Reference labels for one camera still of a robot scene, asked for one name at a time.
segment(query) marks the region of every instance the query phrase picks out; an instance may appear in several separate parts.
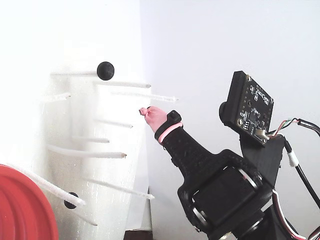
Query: red plastic container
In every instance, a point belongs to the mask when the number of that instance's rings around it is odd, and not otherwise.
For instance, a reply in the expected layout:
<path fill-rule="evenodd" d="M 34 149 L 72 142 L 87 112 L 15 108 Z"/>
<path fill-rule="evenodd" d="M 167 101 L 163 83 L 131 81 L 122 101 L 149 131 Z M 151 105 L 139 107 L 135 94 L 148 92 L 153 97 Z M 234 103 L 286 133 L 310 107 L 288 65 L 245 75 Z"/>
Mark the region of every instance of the red plastic container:
<path fill-rule="evenodd" d="M 0 240 L 58 240 L 54 212 L 41 189 L 0 164 Z"/>

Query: black ball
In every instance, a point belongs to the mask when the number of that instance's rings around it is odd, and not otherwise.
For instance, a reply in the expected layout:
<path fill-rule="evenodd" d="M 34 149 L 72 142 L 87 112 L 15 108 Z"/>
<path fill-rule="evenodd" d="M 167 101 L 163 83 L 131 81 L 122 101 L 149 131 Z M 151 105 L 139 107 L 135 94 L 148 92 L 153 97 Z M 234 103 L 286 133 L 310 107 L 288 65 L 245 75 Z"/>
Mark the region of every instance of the black ball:
<path fill-rule="evenodd" d="M 71 195 L 76 196 L 78 198 L 78 195 L 74 192 L 69 192 Z M 68 209 L 75 209 L 77 206 L 73 205 L 72 203 L 64 200 L 64 205 L 68 208 Z"/>
<path fill-rule="evenodd" d="M 97 67 L 96 74 L 98 75 L 98 77 L 100 79 L 107 81 L 107 80 L 112 79 L 112 77 L 114 76 L 115 68 L 110 62 L 103 61 Z"/>

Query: white wall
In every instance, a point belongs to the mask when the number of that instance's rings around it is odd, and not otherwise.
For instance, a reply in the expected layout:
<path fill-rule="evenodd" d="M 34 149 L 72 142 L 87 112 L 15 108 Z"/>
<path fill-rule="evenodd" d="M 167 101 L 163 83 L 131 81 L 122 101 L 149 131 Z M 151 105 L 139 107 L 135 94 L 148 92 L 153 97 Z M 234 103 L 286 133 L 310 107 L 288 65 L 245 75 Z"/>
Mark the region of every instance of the white wall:
<path fill-rule="evenodd" d="M 95 71 L 102 61 L 115 67 L 112 81 L 143 82 L 138 0 L 6 1 L 0 8 L 0 163 L 27 168 L 86 200 L 81 214 L 45 192 L 55 213 L 60 240 L 122 240 L 130 194 L 88 183 L 82 177 L 132 188 L 145 124 L 138 109 L 147 100 L 112 96 L 115 87 L 92 78 L 50 77 L 56 71 Z M 43 105 L 46 95 L 71 98 Z M 121 129 L 93 118 L 134 125 Z M 110 144 L 79 143 L 72 135 L 108 138 Z M 81 159 L 47 151 L 63 148 L 124 152 L 126 159 Z"/>
<path fill-rule="evenodd" d="M 184 129 L 212 153 L 241 154 L 238 135 L 218 116 L 234 71 L 250 74 L 274 98 L 272 129 L 290 117 L 320 125 L 320 2 L 142 0 L 141 22 L 143 67 L 153 93 L 180 98 L 175 105 L 152 104 L 177 110 Z M 283 133 L 320 194 L 319 137 L 297 126 Z M 179 202 L 179 170 L 150 129 L 148 138 L 154 238 L 206 239 Z M 286 155 L 281 165 L 276 189 L 285 216 L 309 235 L 319 225 L 319 210 Z"/>

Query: white cable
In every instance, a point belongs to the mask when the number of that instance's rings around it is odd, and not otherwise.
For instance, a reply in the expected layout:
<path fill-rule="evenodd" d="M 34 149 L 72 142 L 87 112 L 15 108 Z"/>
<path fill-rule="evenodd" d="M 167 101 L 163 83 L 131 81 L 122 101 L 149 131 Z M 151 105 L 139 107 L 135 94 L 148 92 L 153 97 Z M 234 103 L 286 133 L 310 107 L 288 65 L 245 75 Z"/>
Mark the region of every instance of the white cable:
<path fill-rule="evenodd" d="M 290 227 L 290 225 L 287 223 L 286 218 L 284 213 L 282 212 L 281 206 L 280 206 L 280 200 L 279 200 L 279 194 L 277 193 L 277 191 L 275 191 L 274 189 L 272 190 L 273 192 L 273 199 L 272 202 L 276 207 L 276 210 L 278 212 L 280 221 L 283 225 L 283 227 L 288 231 L 288 233 L 291 235 L 291 237 L 293 237 L 294 239 L 297 240 L 306 240 L 306 238 L 304 236 L 301 236 L 299 234 L 296 234 L 296 232 Z"/>
<path fill-rule="evenodd" d="M 47 144 L 47 149 L 57 154 L 79 158 L 123 159 L 127 155 L 122 152 L 79 151 Z"/>
<path fill-rule="evenodd" d="M 39 175 L 35 174 L 34 172 L 24 169 L 22 167 L 19 167 L 15 164 L 8 163 L 8 166 L 16 169 L 20 173 L 28 176 L 30 179 L 32 179 L 39 187 L 47 190 L 49 193 L 52 193 L 53 195 L 57 196 L 60 199 L 63 199 L 67 201 L 68 203 L 71 203 L 75 206 L 84 206 L 86 205 L 86 202 L 82 200 L 79 197 L 73 196 L 72 194 L 62 190 L 61 188 L 57 187 L 56 185 L 52 184 L 51 182 L 48 182 L 44 178 L 40 177 Z"/>
<path fill-rule="evenodd" d="M 94 180 L 94 179 L 89 179 L 89 178 L 84 178 L 84 179 L 86 181 L 94 183 L 94 184 L 98 184 L 98 185 L 101 185 L 101 186 L 112 188 L 112 189 L 115 189 L 115 190 L 118 190 L 118 191 L 121 191 L 121 192 L 125 192 L 125 193 L 128 193 L 128 194 L 134 194 L 136 196 L 143 197 L 143 198 L 146 198 L 146 199 L 152 200 L 152 199 L 155 198 L 155 196 L 153 196 L 152 194 L 147 194 L 147 193 L 144 193 L 144 192 L 135 191 L 135 190 L 128 189 L 128 188 L 125 188 L 125 187 L 122 187 L 122 186 L 116 186 L 116 185 L 113 185 L 113 184 L 105 182 L 105 181 L 99 181 L 99 180 Z"/>

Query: red wire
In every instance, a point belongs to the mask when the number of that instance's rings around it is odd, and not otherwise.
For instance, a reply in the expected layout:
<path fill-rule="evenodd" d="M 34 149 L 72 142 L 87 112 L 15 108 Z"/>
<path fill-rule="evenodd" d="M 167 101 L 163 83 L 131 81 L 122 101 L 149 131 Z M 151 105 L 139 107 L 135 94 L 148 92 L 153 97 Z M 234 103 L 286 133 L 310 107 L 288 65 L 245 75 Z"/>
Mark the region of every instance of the red wire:
<path fill-rule="evenodd" d="M 276 132 L 273 134 L 274 136 L 277 135 L 277 133 L 279 132 L 279 130 L 282 128 L 282 126 L 286 123 L 287 120 L 282 121 L 282 123 L 280 124 L 280 126 L 278 127 L 278 129 L 276 130 Z"/>

